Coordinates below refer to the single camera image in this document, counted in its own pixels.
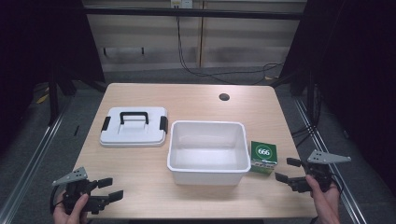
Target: black floor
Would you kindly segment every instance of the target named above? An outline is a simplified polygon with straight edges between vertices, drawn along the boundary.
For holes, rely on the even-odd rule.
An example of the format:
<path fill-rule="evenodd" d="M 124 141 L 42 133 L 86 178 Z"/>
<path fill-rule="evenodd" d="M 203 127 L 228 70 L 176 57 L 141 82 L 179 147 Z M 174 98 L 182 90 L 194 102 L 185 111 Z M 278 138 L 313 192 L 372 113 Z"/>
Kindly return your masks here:
<path fill-rule="evenodd" d="M 228 72 L 228 69 L 208 69 L 206 72 Z M 233 84 L 244 85 L 258 82 L 265 85 L 270 82 L 265 78 L 237 74 L 227 78 Z M 106 74 L 107 84 L 110 82 L 151 82 L 151 83 L 199 83 L 199 84 L 227 84 L 211 77 L 198 77 L 186 73 L 184 70 L 170 69 L 159 71 L 113 73 Z M 42 90 L 46 84 L 37 87 Z M 49 200 L 52 191 L 51 182 L 63 176 L 74 167 L 78 153 L 82 148 L 85 137 L 91 128 L 92 120 L 101 102 L 103 94 L 90 87 L 76 82 L 78 91 L 75 96 L 62 96 L 60 106 L 67 105 L 60 120 L 56 134 L 48 142 L 47 150 L 43 153 L 42 160 L 36 163 L 36 172 L 30 174 L 31 181 L 24 182 L 21 176 L 29 173 L 26 170 L 31 159 L 36 155 L 36 149 L 42 143 L 42 138 L 49 130 L 50 119 L 49 100 L 38 105 L 35 102 L 29 106 L 18 136 L 13 140 L 6 154 L 0 160 L 0 206 L 2 223 L 4 218 L 11 223 L 52 223 Z M 42 91 L 35 93 L 35 100 Z M 302 116 L 296 105 L 296 97 L 289 93 L 289 86 L 282 85 L 276 88 L 276 94 L 282 106 L 283 113 L 294 133 L 304 127 Z M 344 137 L 343 129 L 337 118 L 322 106 L 318 131 L 327 149 L 331 153 L 350 156 L 352 162 L 337 165 L 345 184 L 353 195 L 359 211 L 366 223 L 394 223 L 396 220 L 396 201 L 386 185 L 381 181 L 376 172 L 361 157 L 355 144 Z M 299 144 L 306 135 L 296 137 L 295 143 Z M 317 148 L 312 138 L 308 137 L 298 146 L 300 157 L 307 158 L 313 149 Z M 19 202 L 10 202 L 13 195 L 18 195 Z M 342 223 L 354 223 L 347 211 L 348 206 L 340 206 Z M 294 219 L 265 219 L 265 223 L 309 223 L 312 217 Z M 258 220 L 222 220 L 221 223 L 257 223 Z M 93 223 L 129 223 L 129 220 L 94 220 Z M 135 220 L 131 223 L 154 223 L 164 221 Z"/>

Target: hole in table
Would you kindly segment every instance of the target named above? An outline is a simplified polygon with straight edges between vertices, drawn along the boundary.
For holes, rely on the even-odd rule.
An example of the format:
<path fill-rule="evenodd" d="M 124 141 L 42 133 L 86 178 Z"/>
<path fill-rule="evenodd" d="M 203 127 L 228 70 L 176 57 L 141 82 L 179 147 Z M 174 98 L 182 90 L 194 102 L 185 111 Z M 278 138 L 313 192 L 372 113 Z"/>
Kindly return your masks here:
<path fill-rule="evenodd" d="M 228 101 L 228 100 L 230 100 L 230 95 L 227 94 L 227 93 L 222 93 L 222 94 L 219 95 L 219 98 L 222 101 Z"/>

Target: metal rail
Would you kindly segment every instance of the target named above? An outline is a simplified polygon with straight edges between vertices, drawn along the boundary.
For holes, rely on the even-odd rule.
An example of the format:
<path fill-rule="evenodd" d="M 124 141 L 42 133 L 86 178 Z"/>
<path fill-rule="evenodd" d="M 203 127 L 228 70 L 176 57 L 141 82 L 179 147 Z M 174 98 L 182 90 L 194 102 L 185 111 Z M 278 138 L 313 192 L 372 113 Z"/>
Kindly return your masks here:
<path fill-rule="evenodd" d="M 64 112 L 69 107 L 71 99 L 72 97 L 67 97 L 63 110 L 59 114 L 58 118 L 52 123 L 52 125 L 47 128 L 43 138 L 35 150 L 35 154 L 27 164 L 14 190 L 12 190 L 12 192 L 7 197 L 7 200 L 0 211 L 0 223 L 11 223 L 12 218 L 14 218 L 15 214 L 17 213 L 23 197 L 29 189 L 32 180 L 35 177 L 35 173 L 37 172 L 40 163 L 43 161 L 50 143 L 62 123 Z"/>
<path fill-rule="evenodd" d="M 234 11 L 162 7 L 38 7 L 36 10 L 47 13 L 82 13 L 91 15 L 211 17 L 289 21 L 299 21 L 304 17 L 304 13 L 299 12 Z"/>

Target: green cardboard box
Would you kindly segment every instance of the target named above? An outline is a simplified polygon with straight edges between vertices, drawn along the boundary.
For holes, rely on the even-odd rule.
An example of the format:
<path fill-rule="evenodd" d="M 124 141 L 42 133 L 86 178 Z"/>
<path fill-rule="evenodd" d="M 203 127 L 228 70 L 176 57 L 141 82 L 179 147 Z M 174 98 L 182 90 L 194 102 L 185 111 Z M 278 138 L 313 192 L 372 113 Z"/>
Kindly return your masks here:
<path fill-rule="evenodd" d="M 271 174 L 277 165 L 276 145 L 251 141 L 251 172 Z"/>

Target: black handle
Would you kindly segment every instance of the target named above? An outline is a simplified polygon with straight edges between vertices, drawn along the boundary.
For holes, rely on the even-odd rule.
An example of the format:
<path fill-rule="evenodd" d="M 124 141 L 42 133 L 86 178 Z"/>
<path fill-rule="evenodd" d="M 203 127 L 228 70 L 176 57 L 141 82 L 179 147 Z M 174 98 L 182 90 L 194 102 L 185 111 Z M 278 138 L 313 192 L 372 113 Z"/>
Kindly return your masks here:
<path fill-rule="evenodd" d="M 110 117 L 110 116 L 107 116 L 107 117 L 105 118 L 105 122 L 103 123 L 103 126 L 102 126 L 102 131 L 107 131 L 108 124 L 110 123 L 110 120 L 111 120 L 111 117 Z"/>
<path fill-rule="evenodd" d="M 120 112 L 121 124 L 124 124 L 124 116 L 145 116 L 146 124 L 149 124 L 149 114 L 148 112 Z"/>

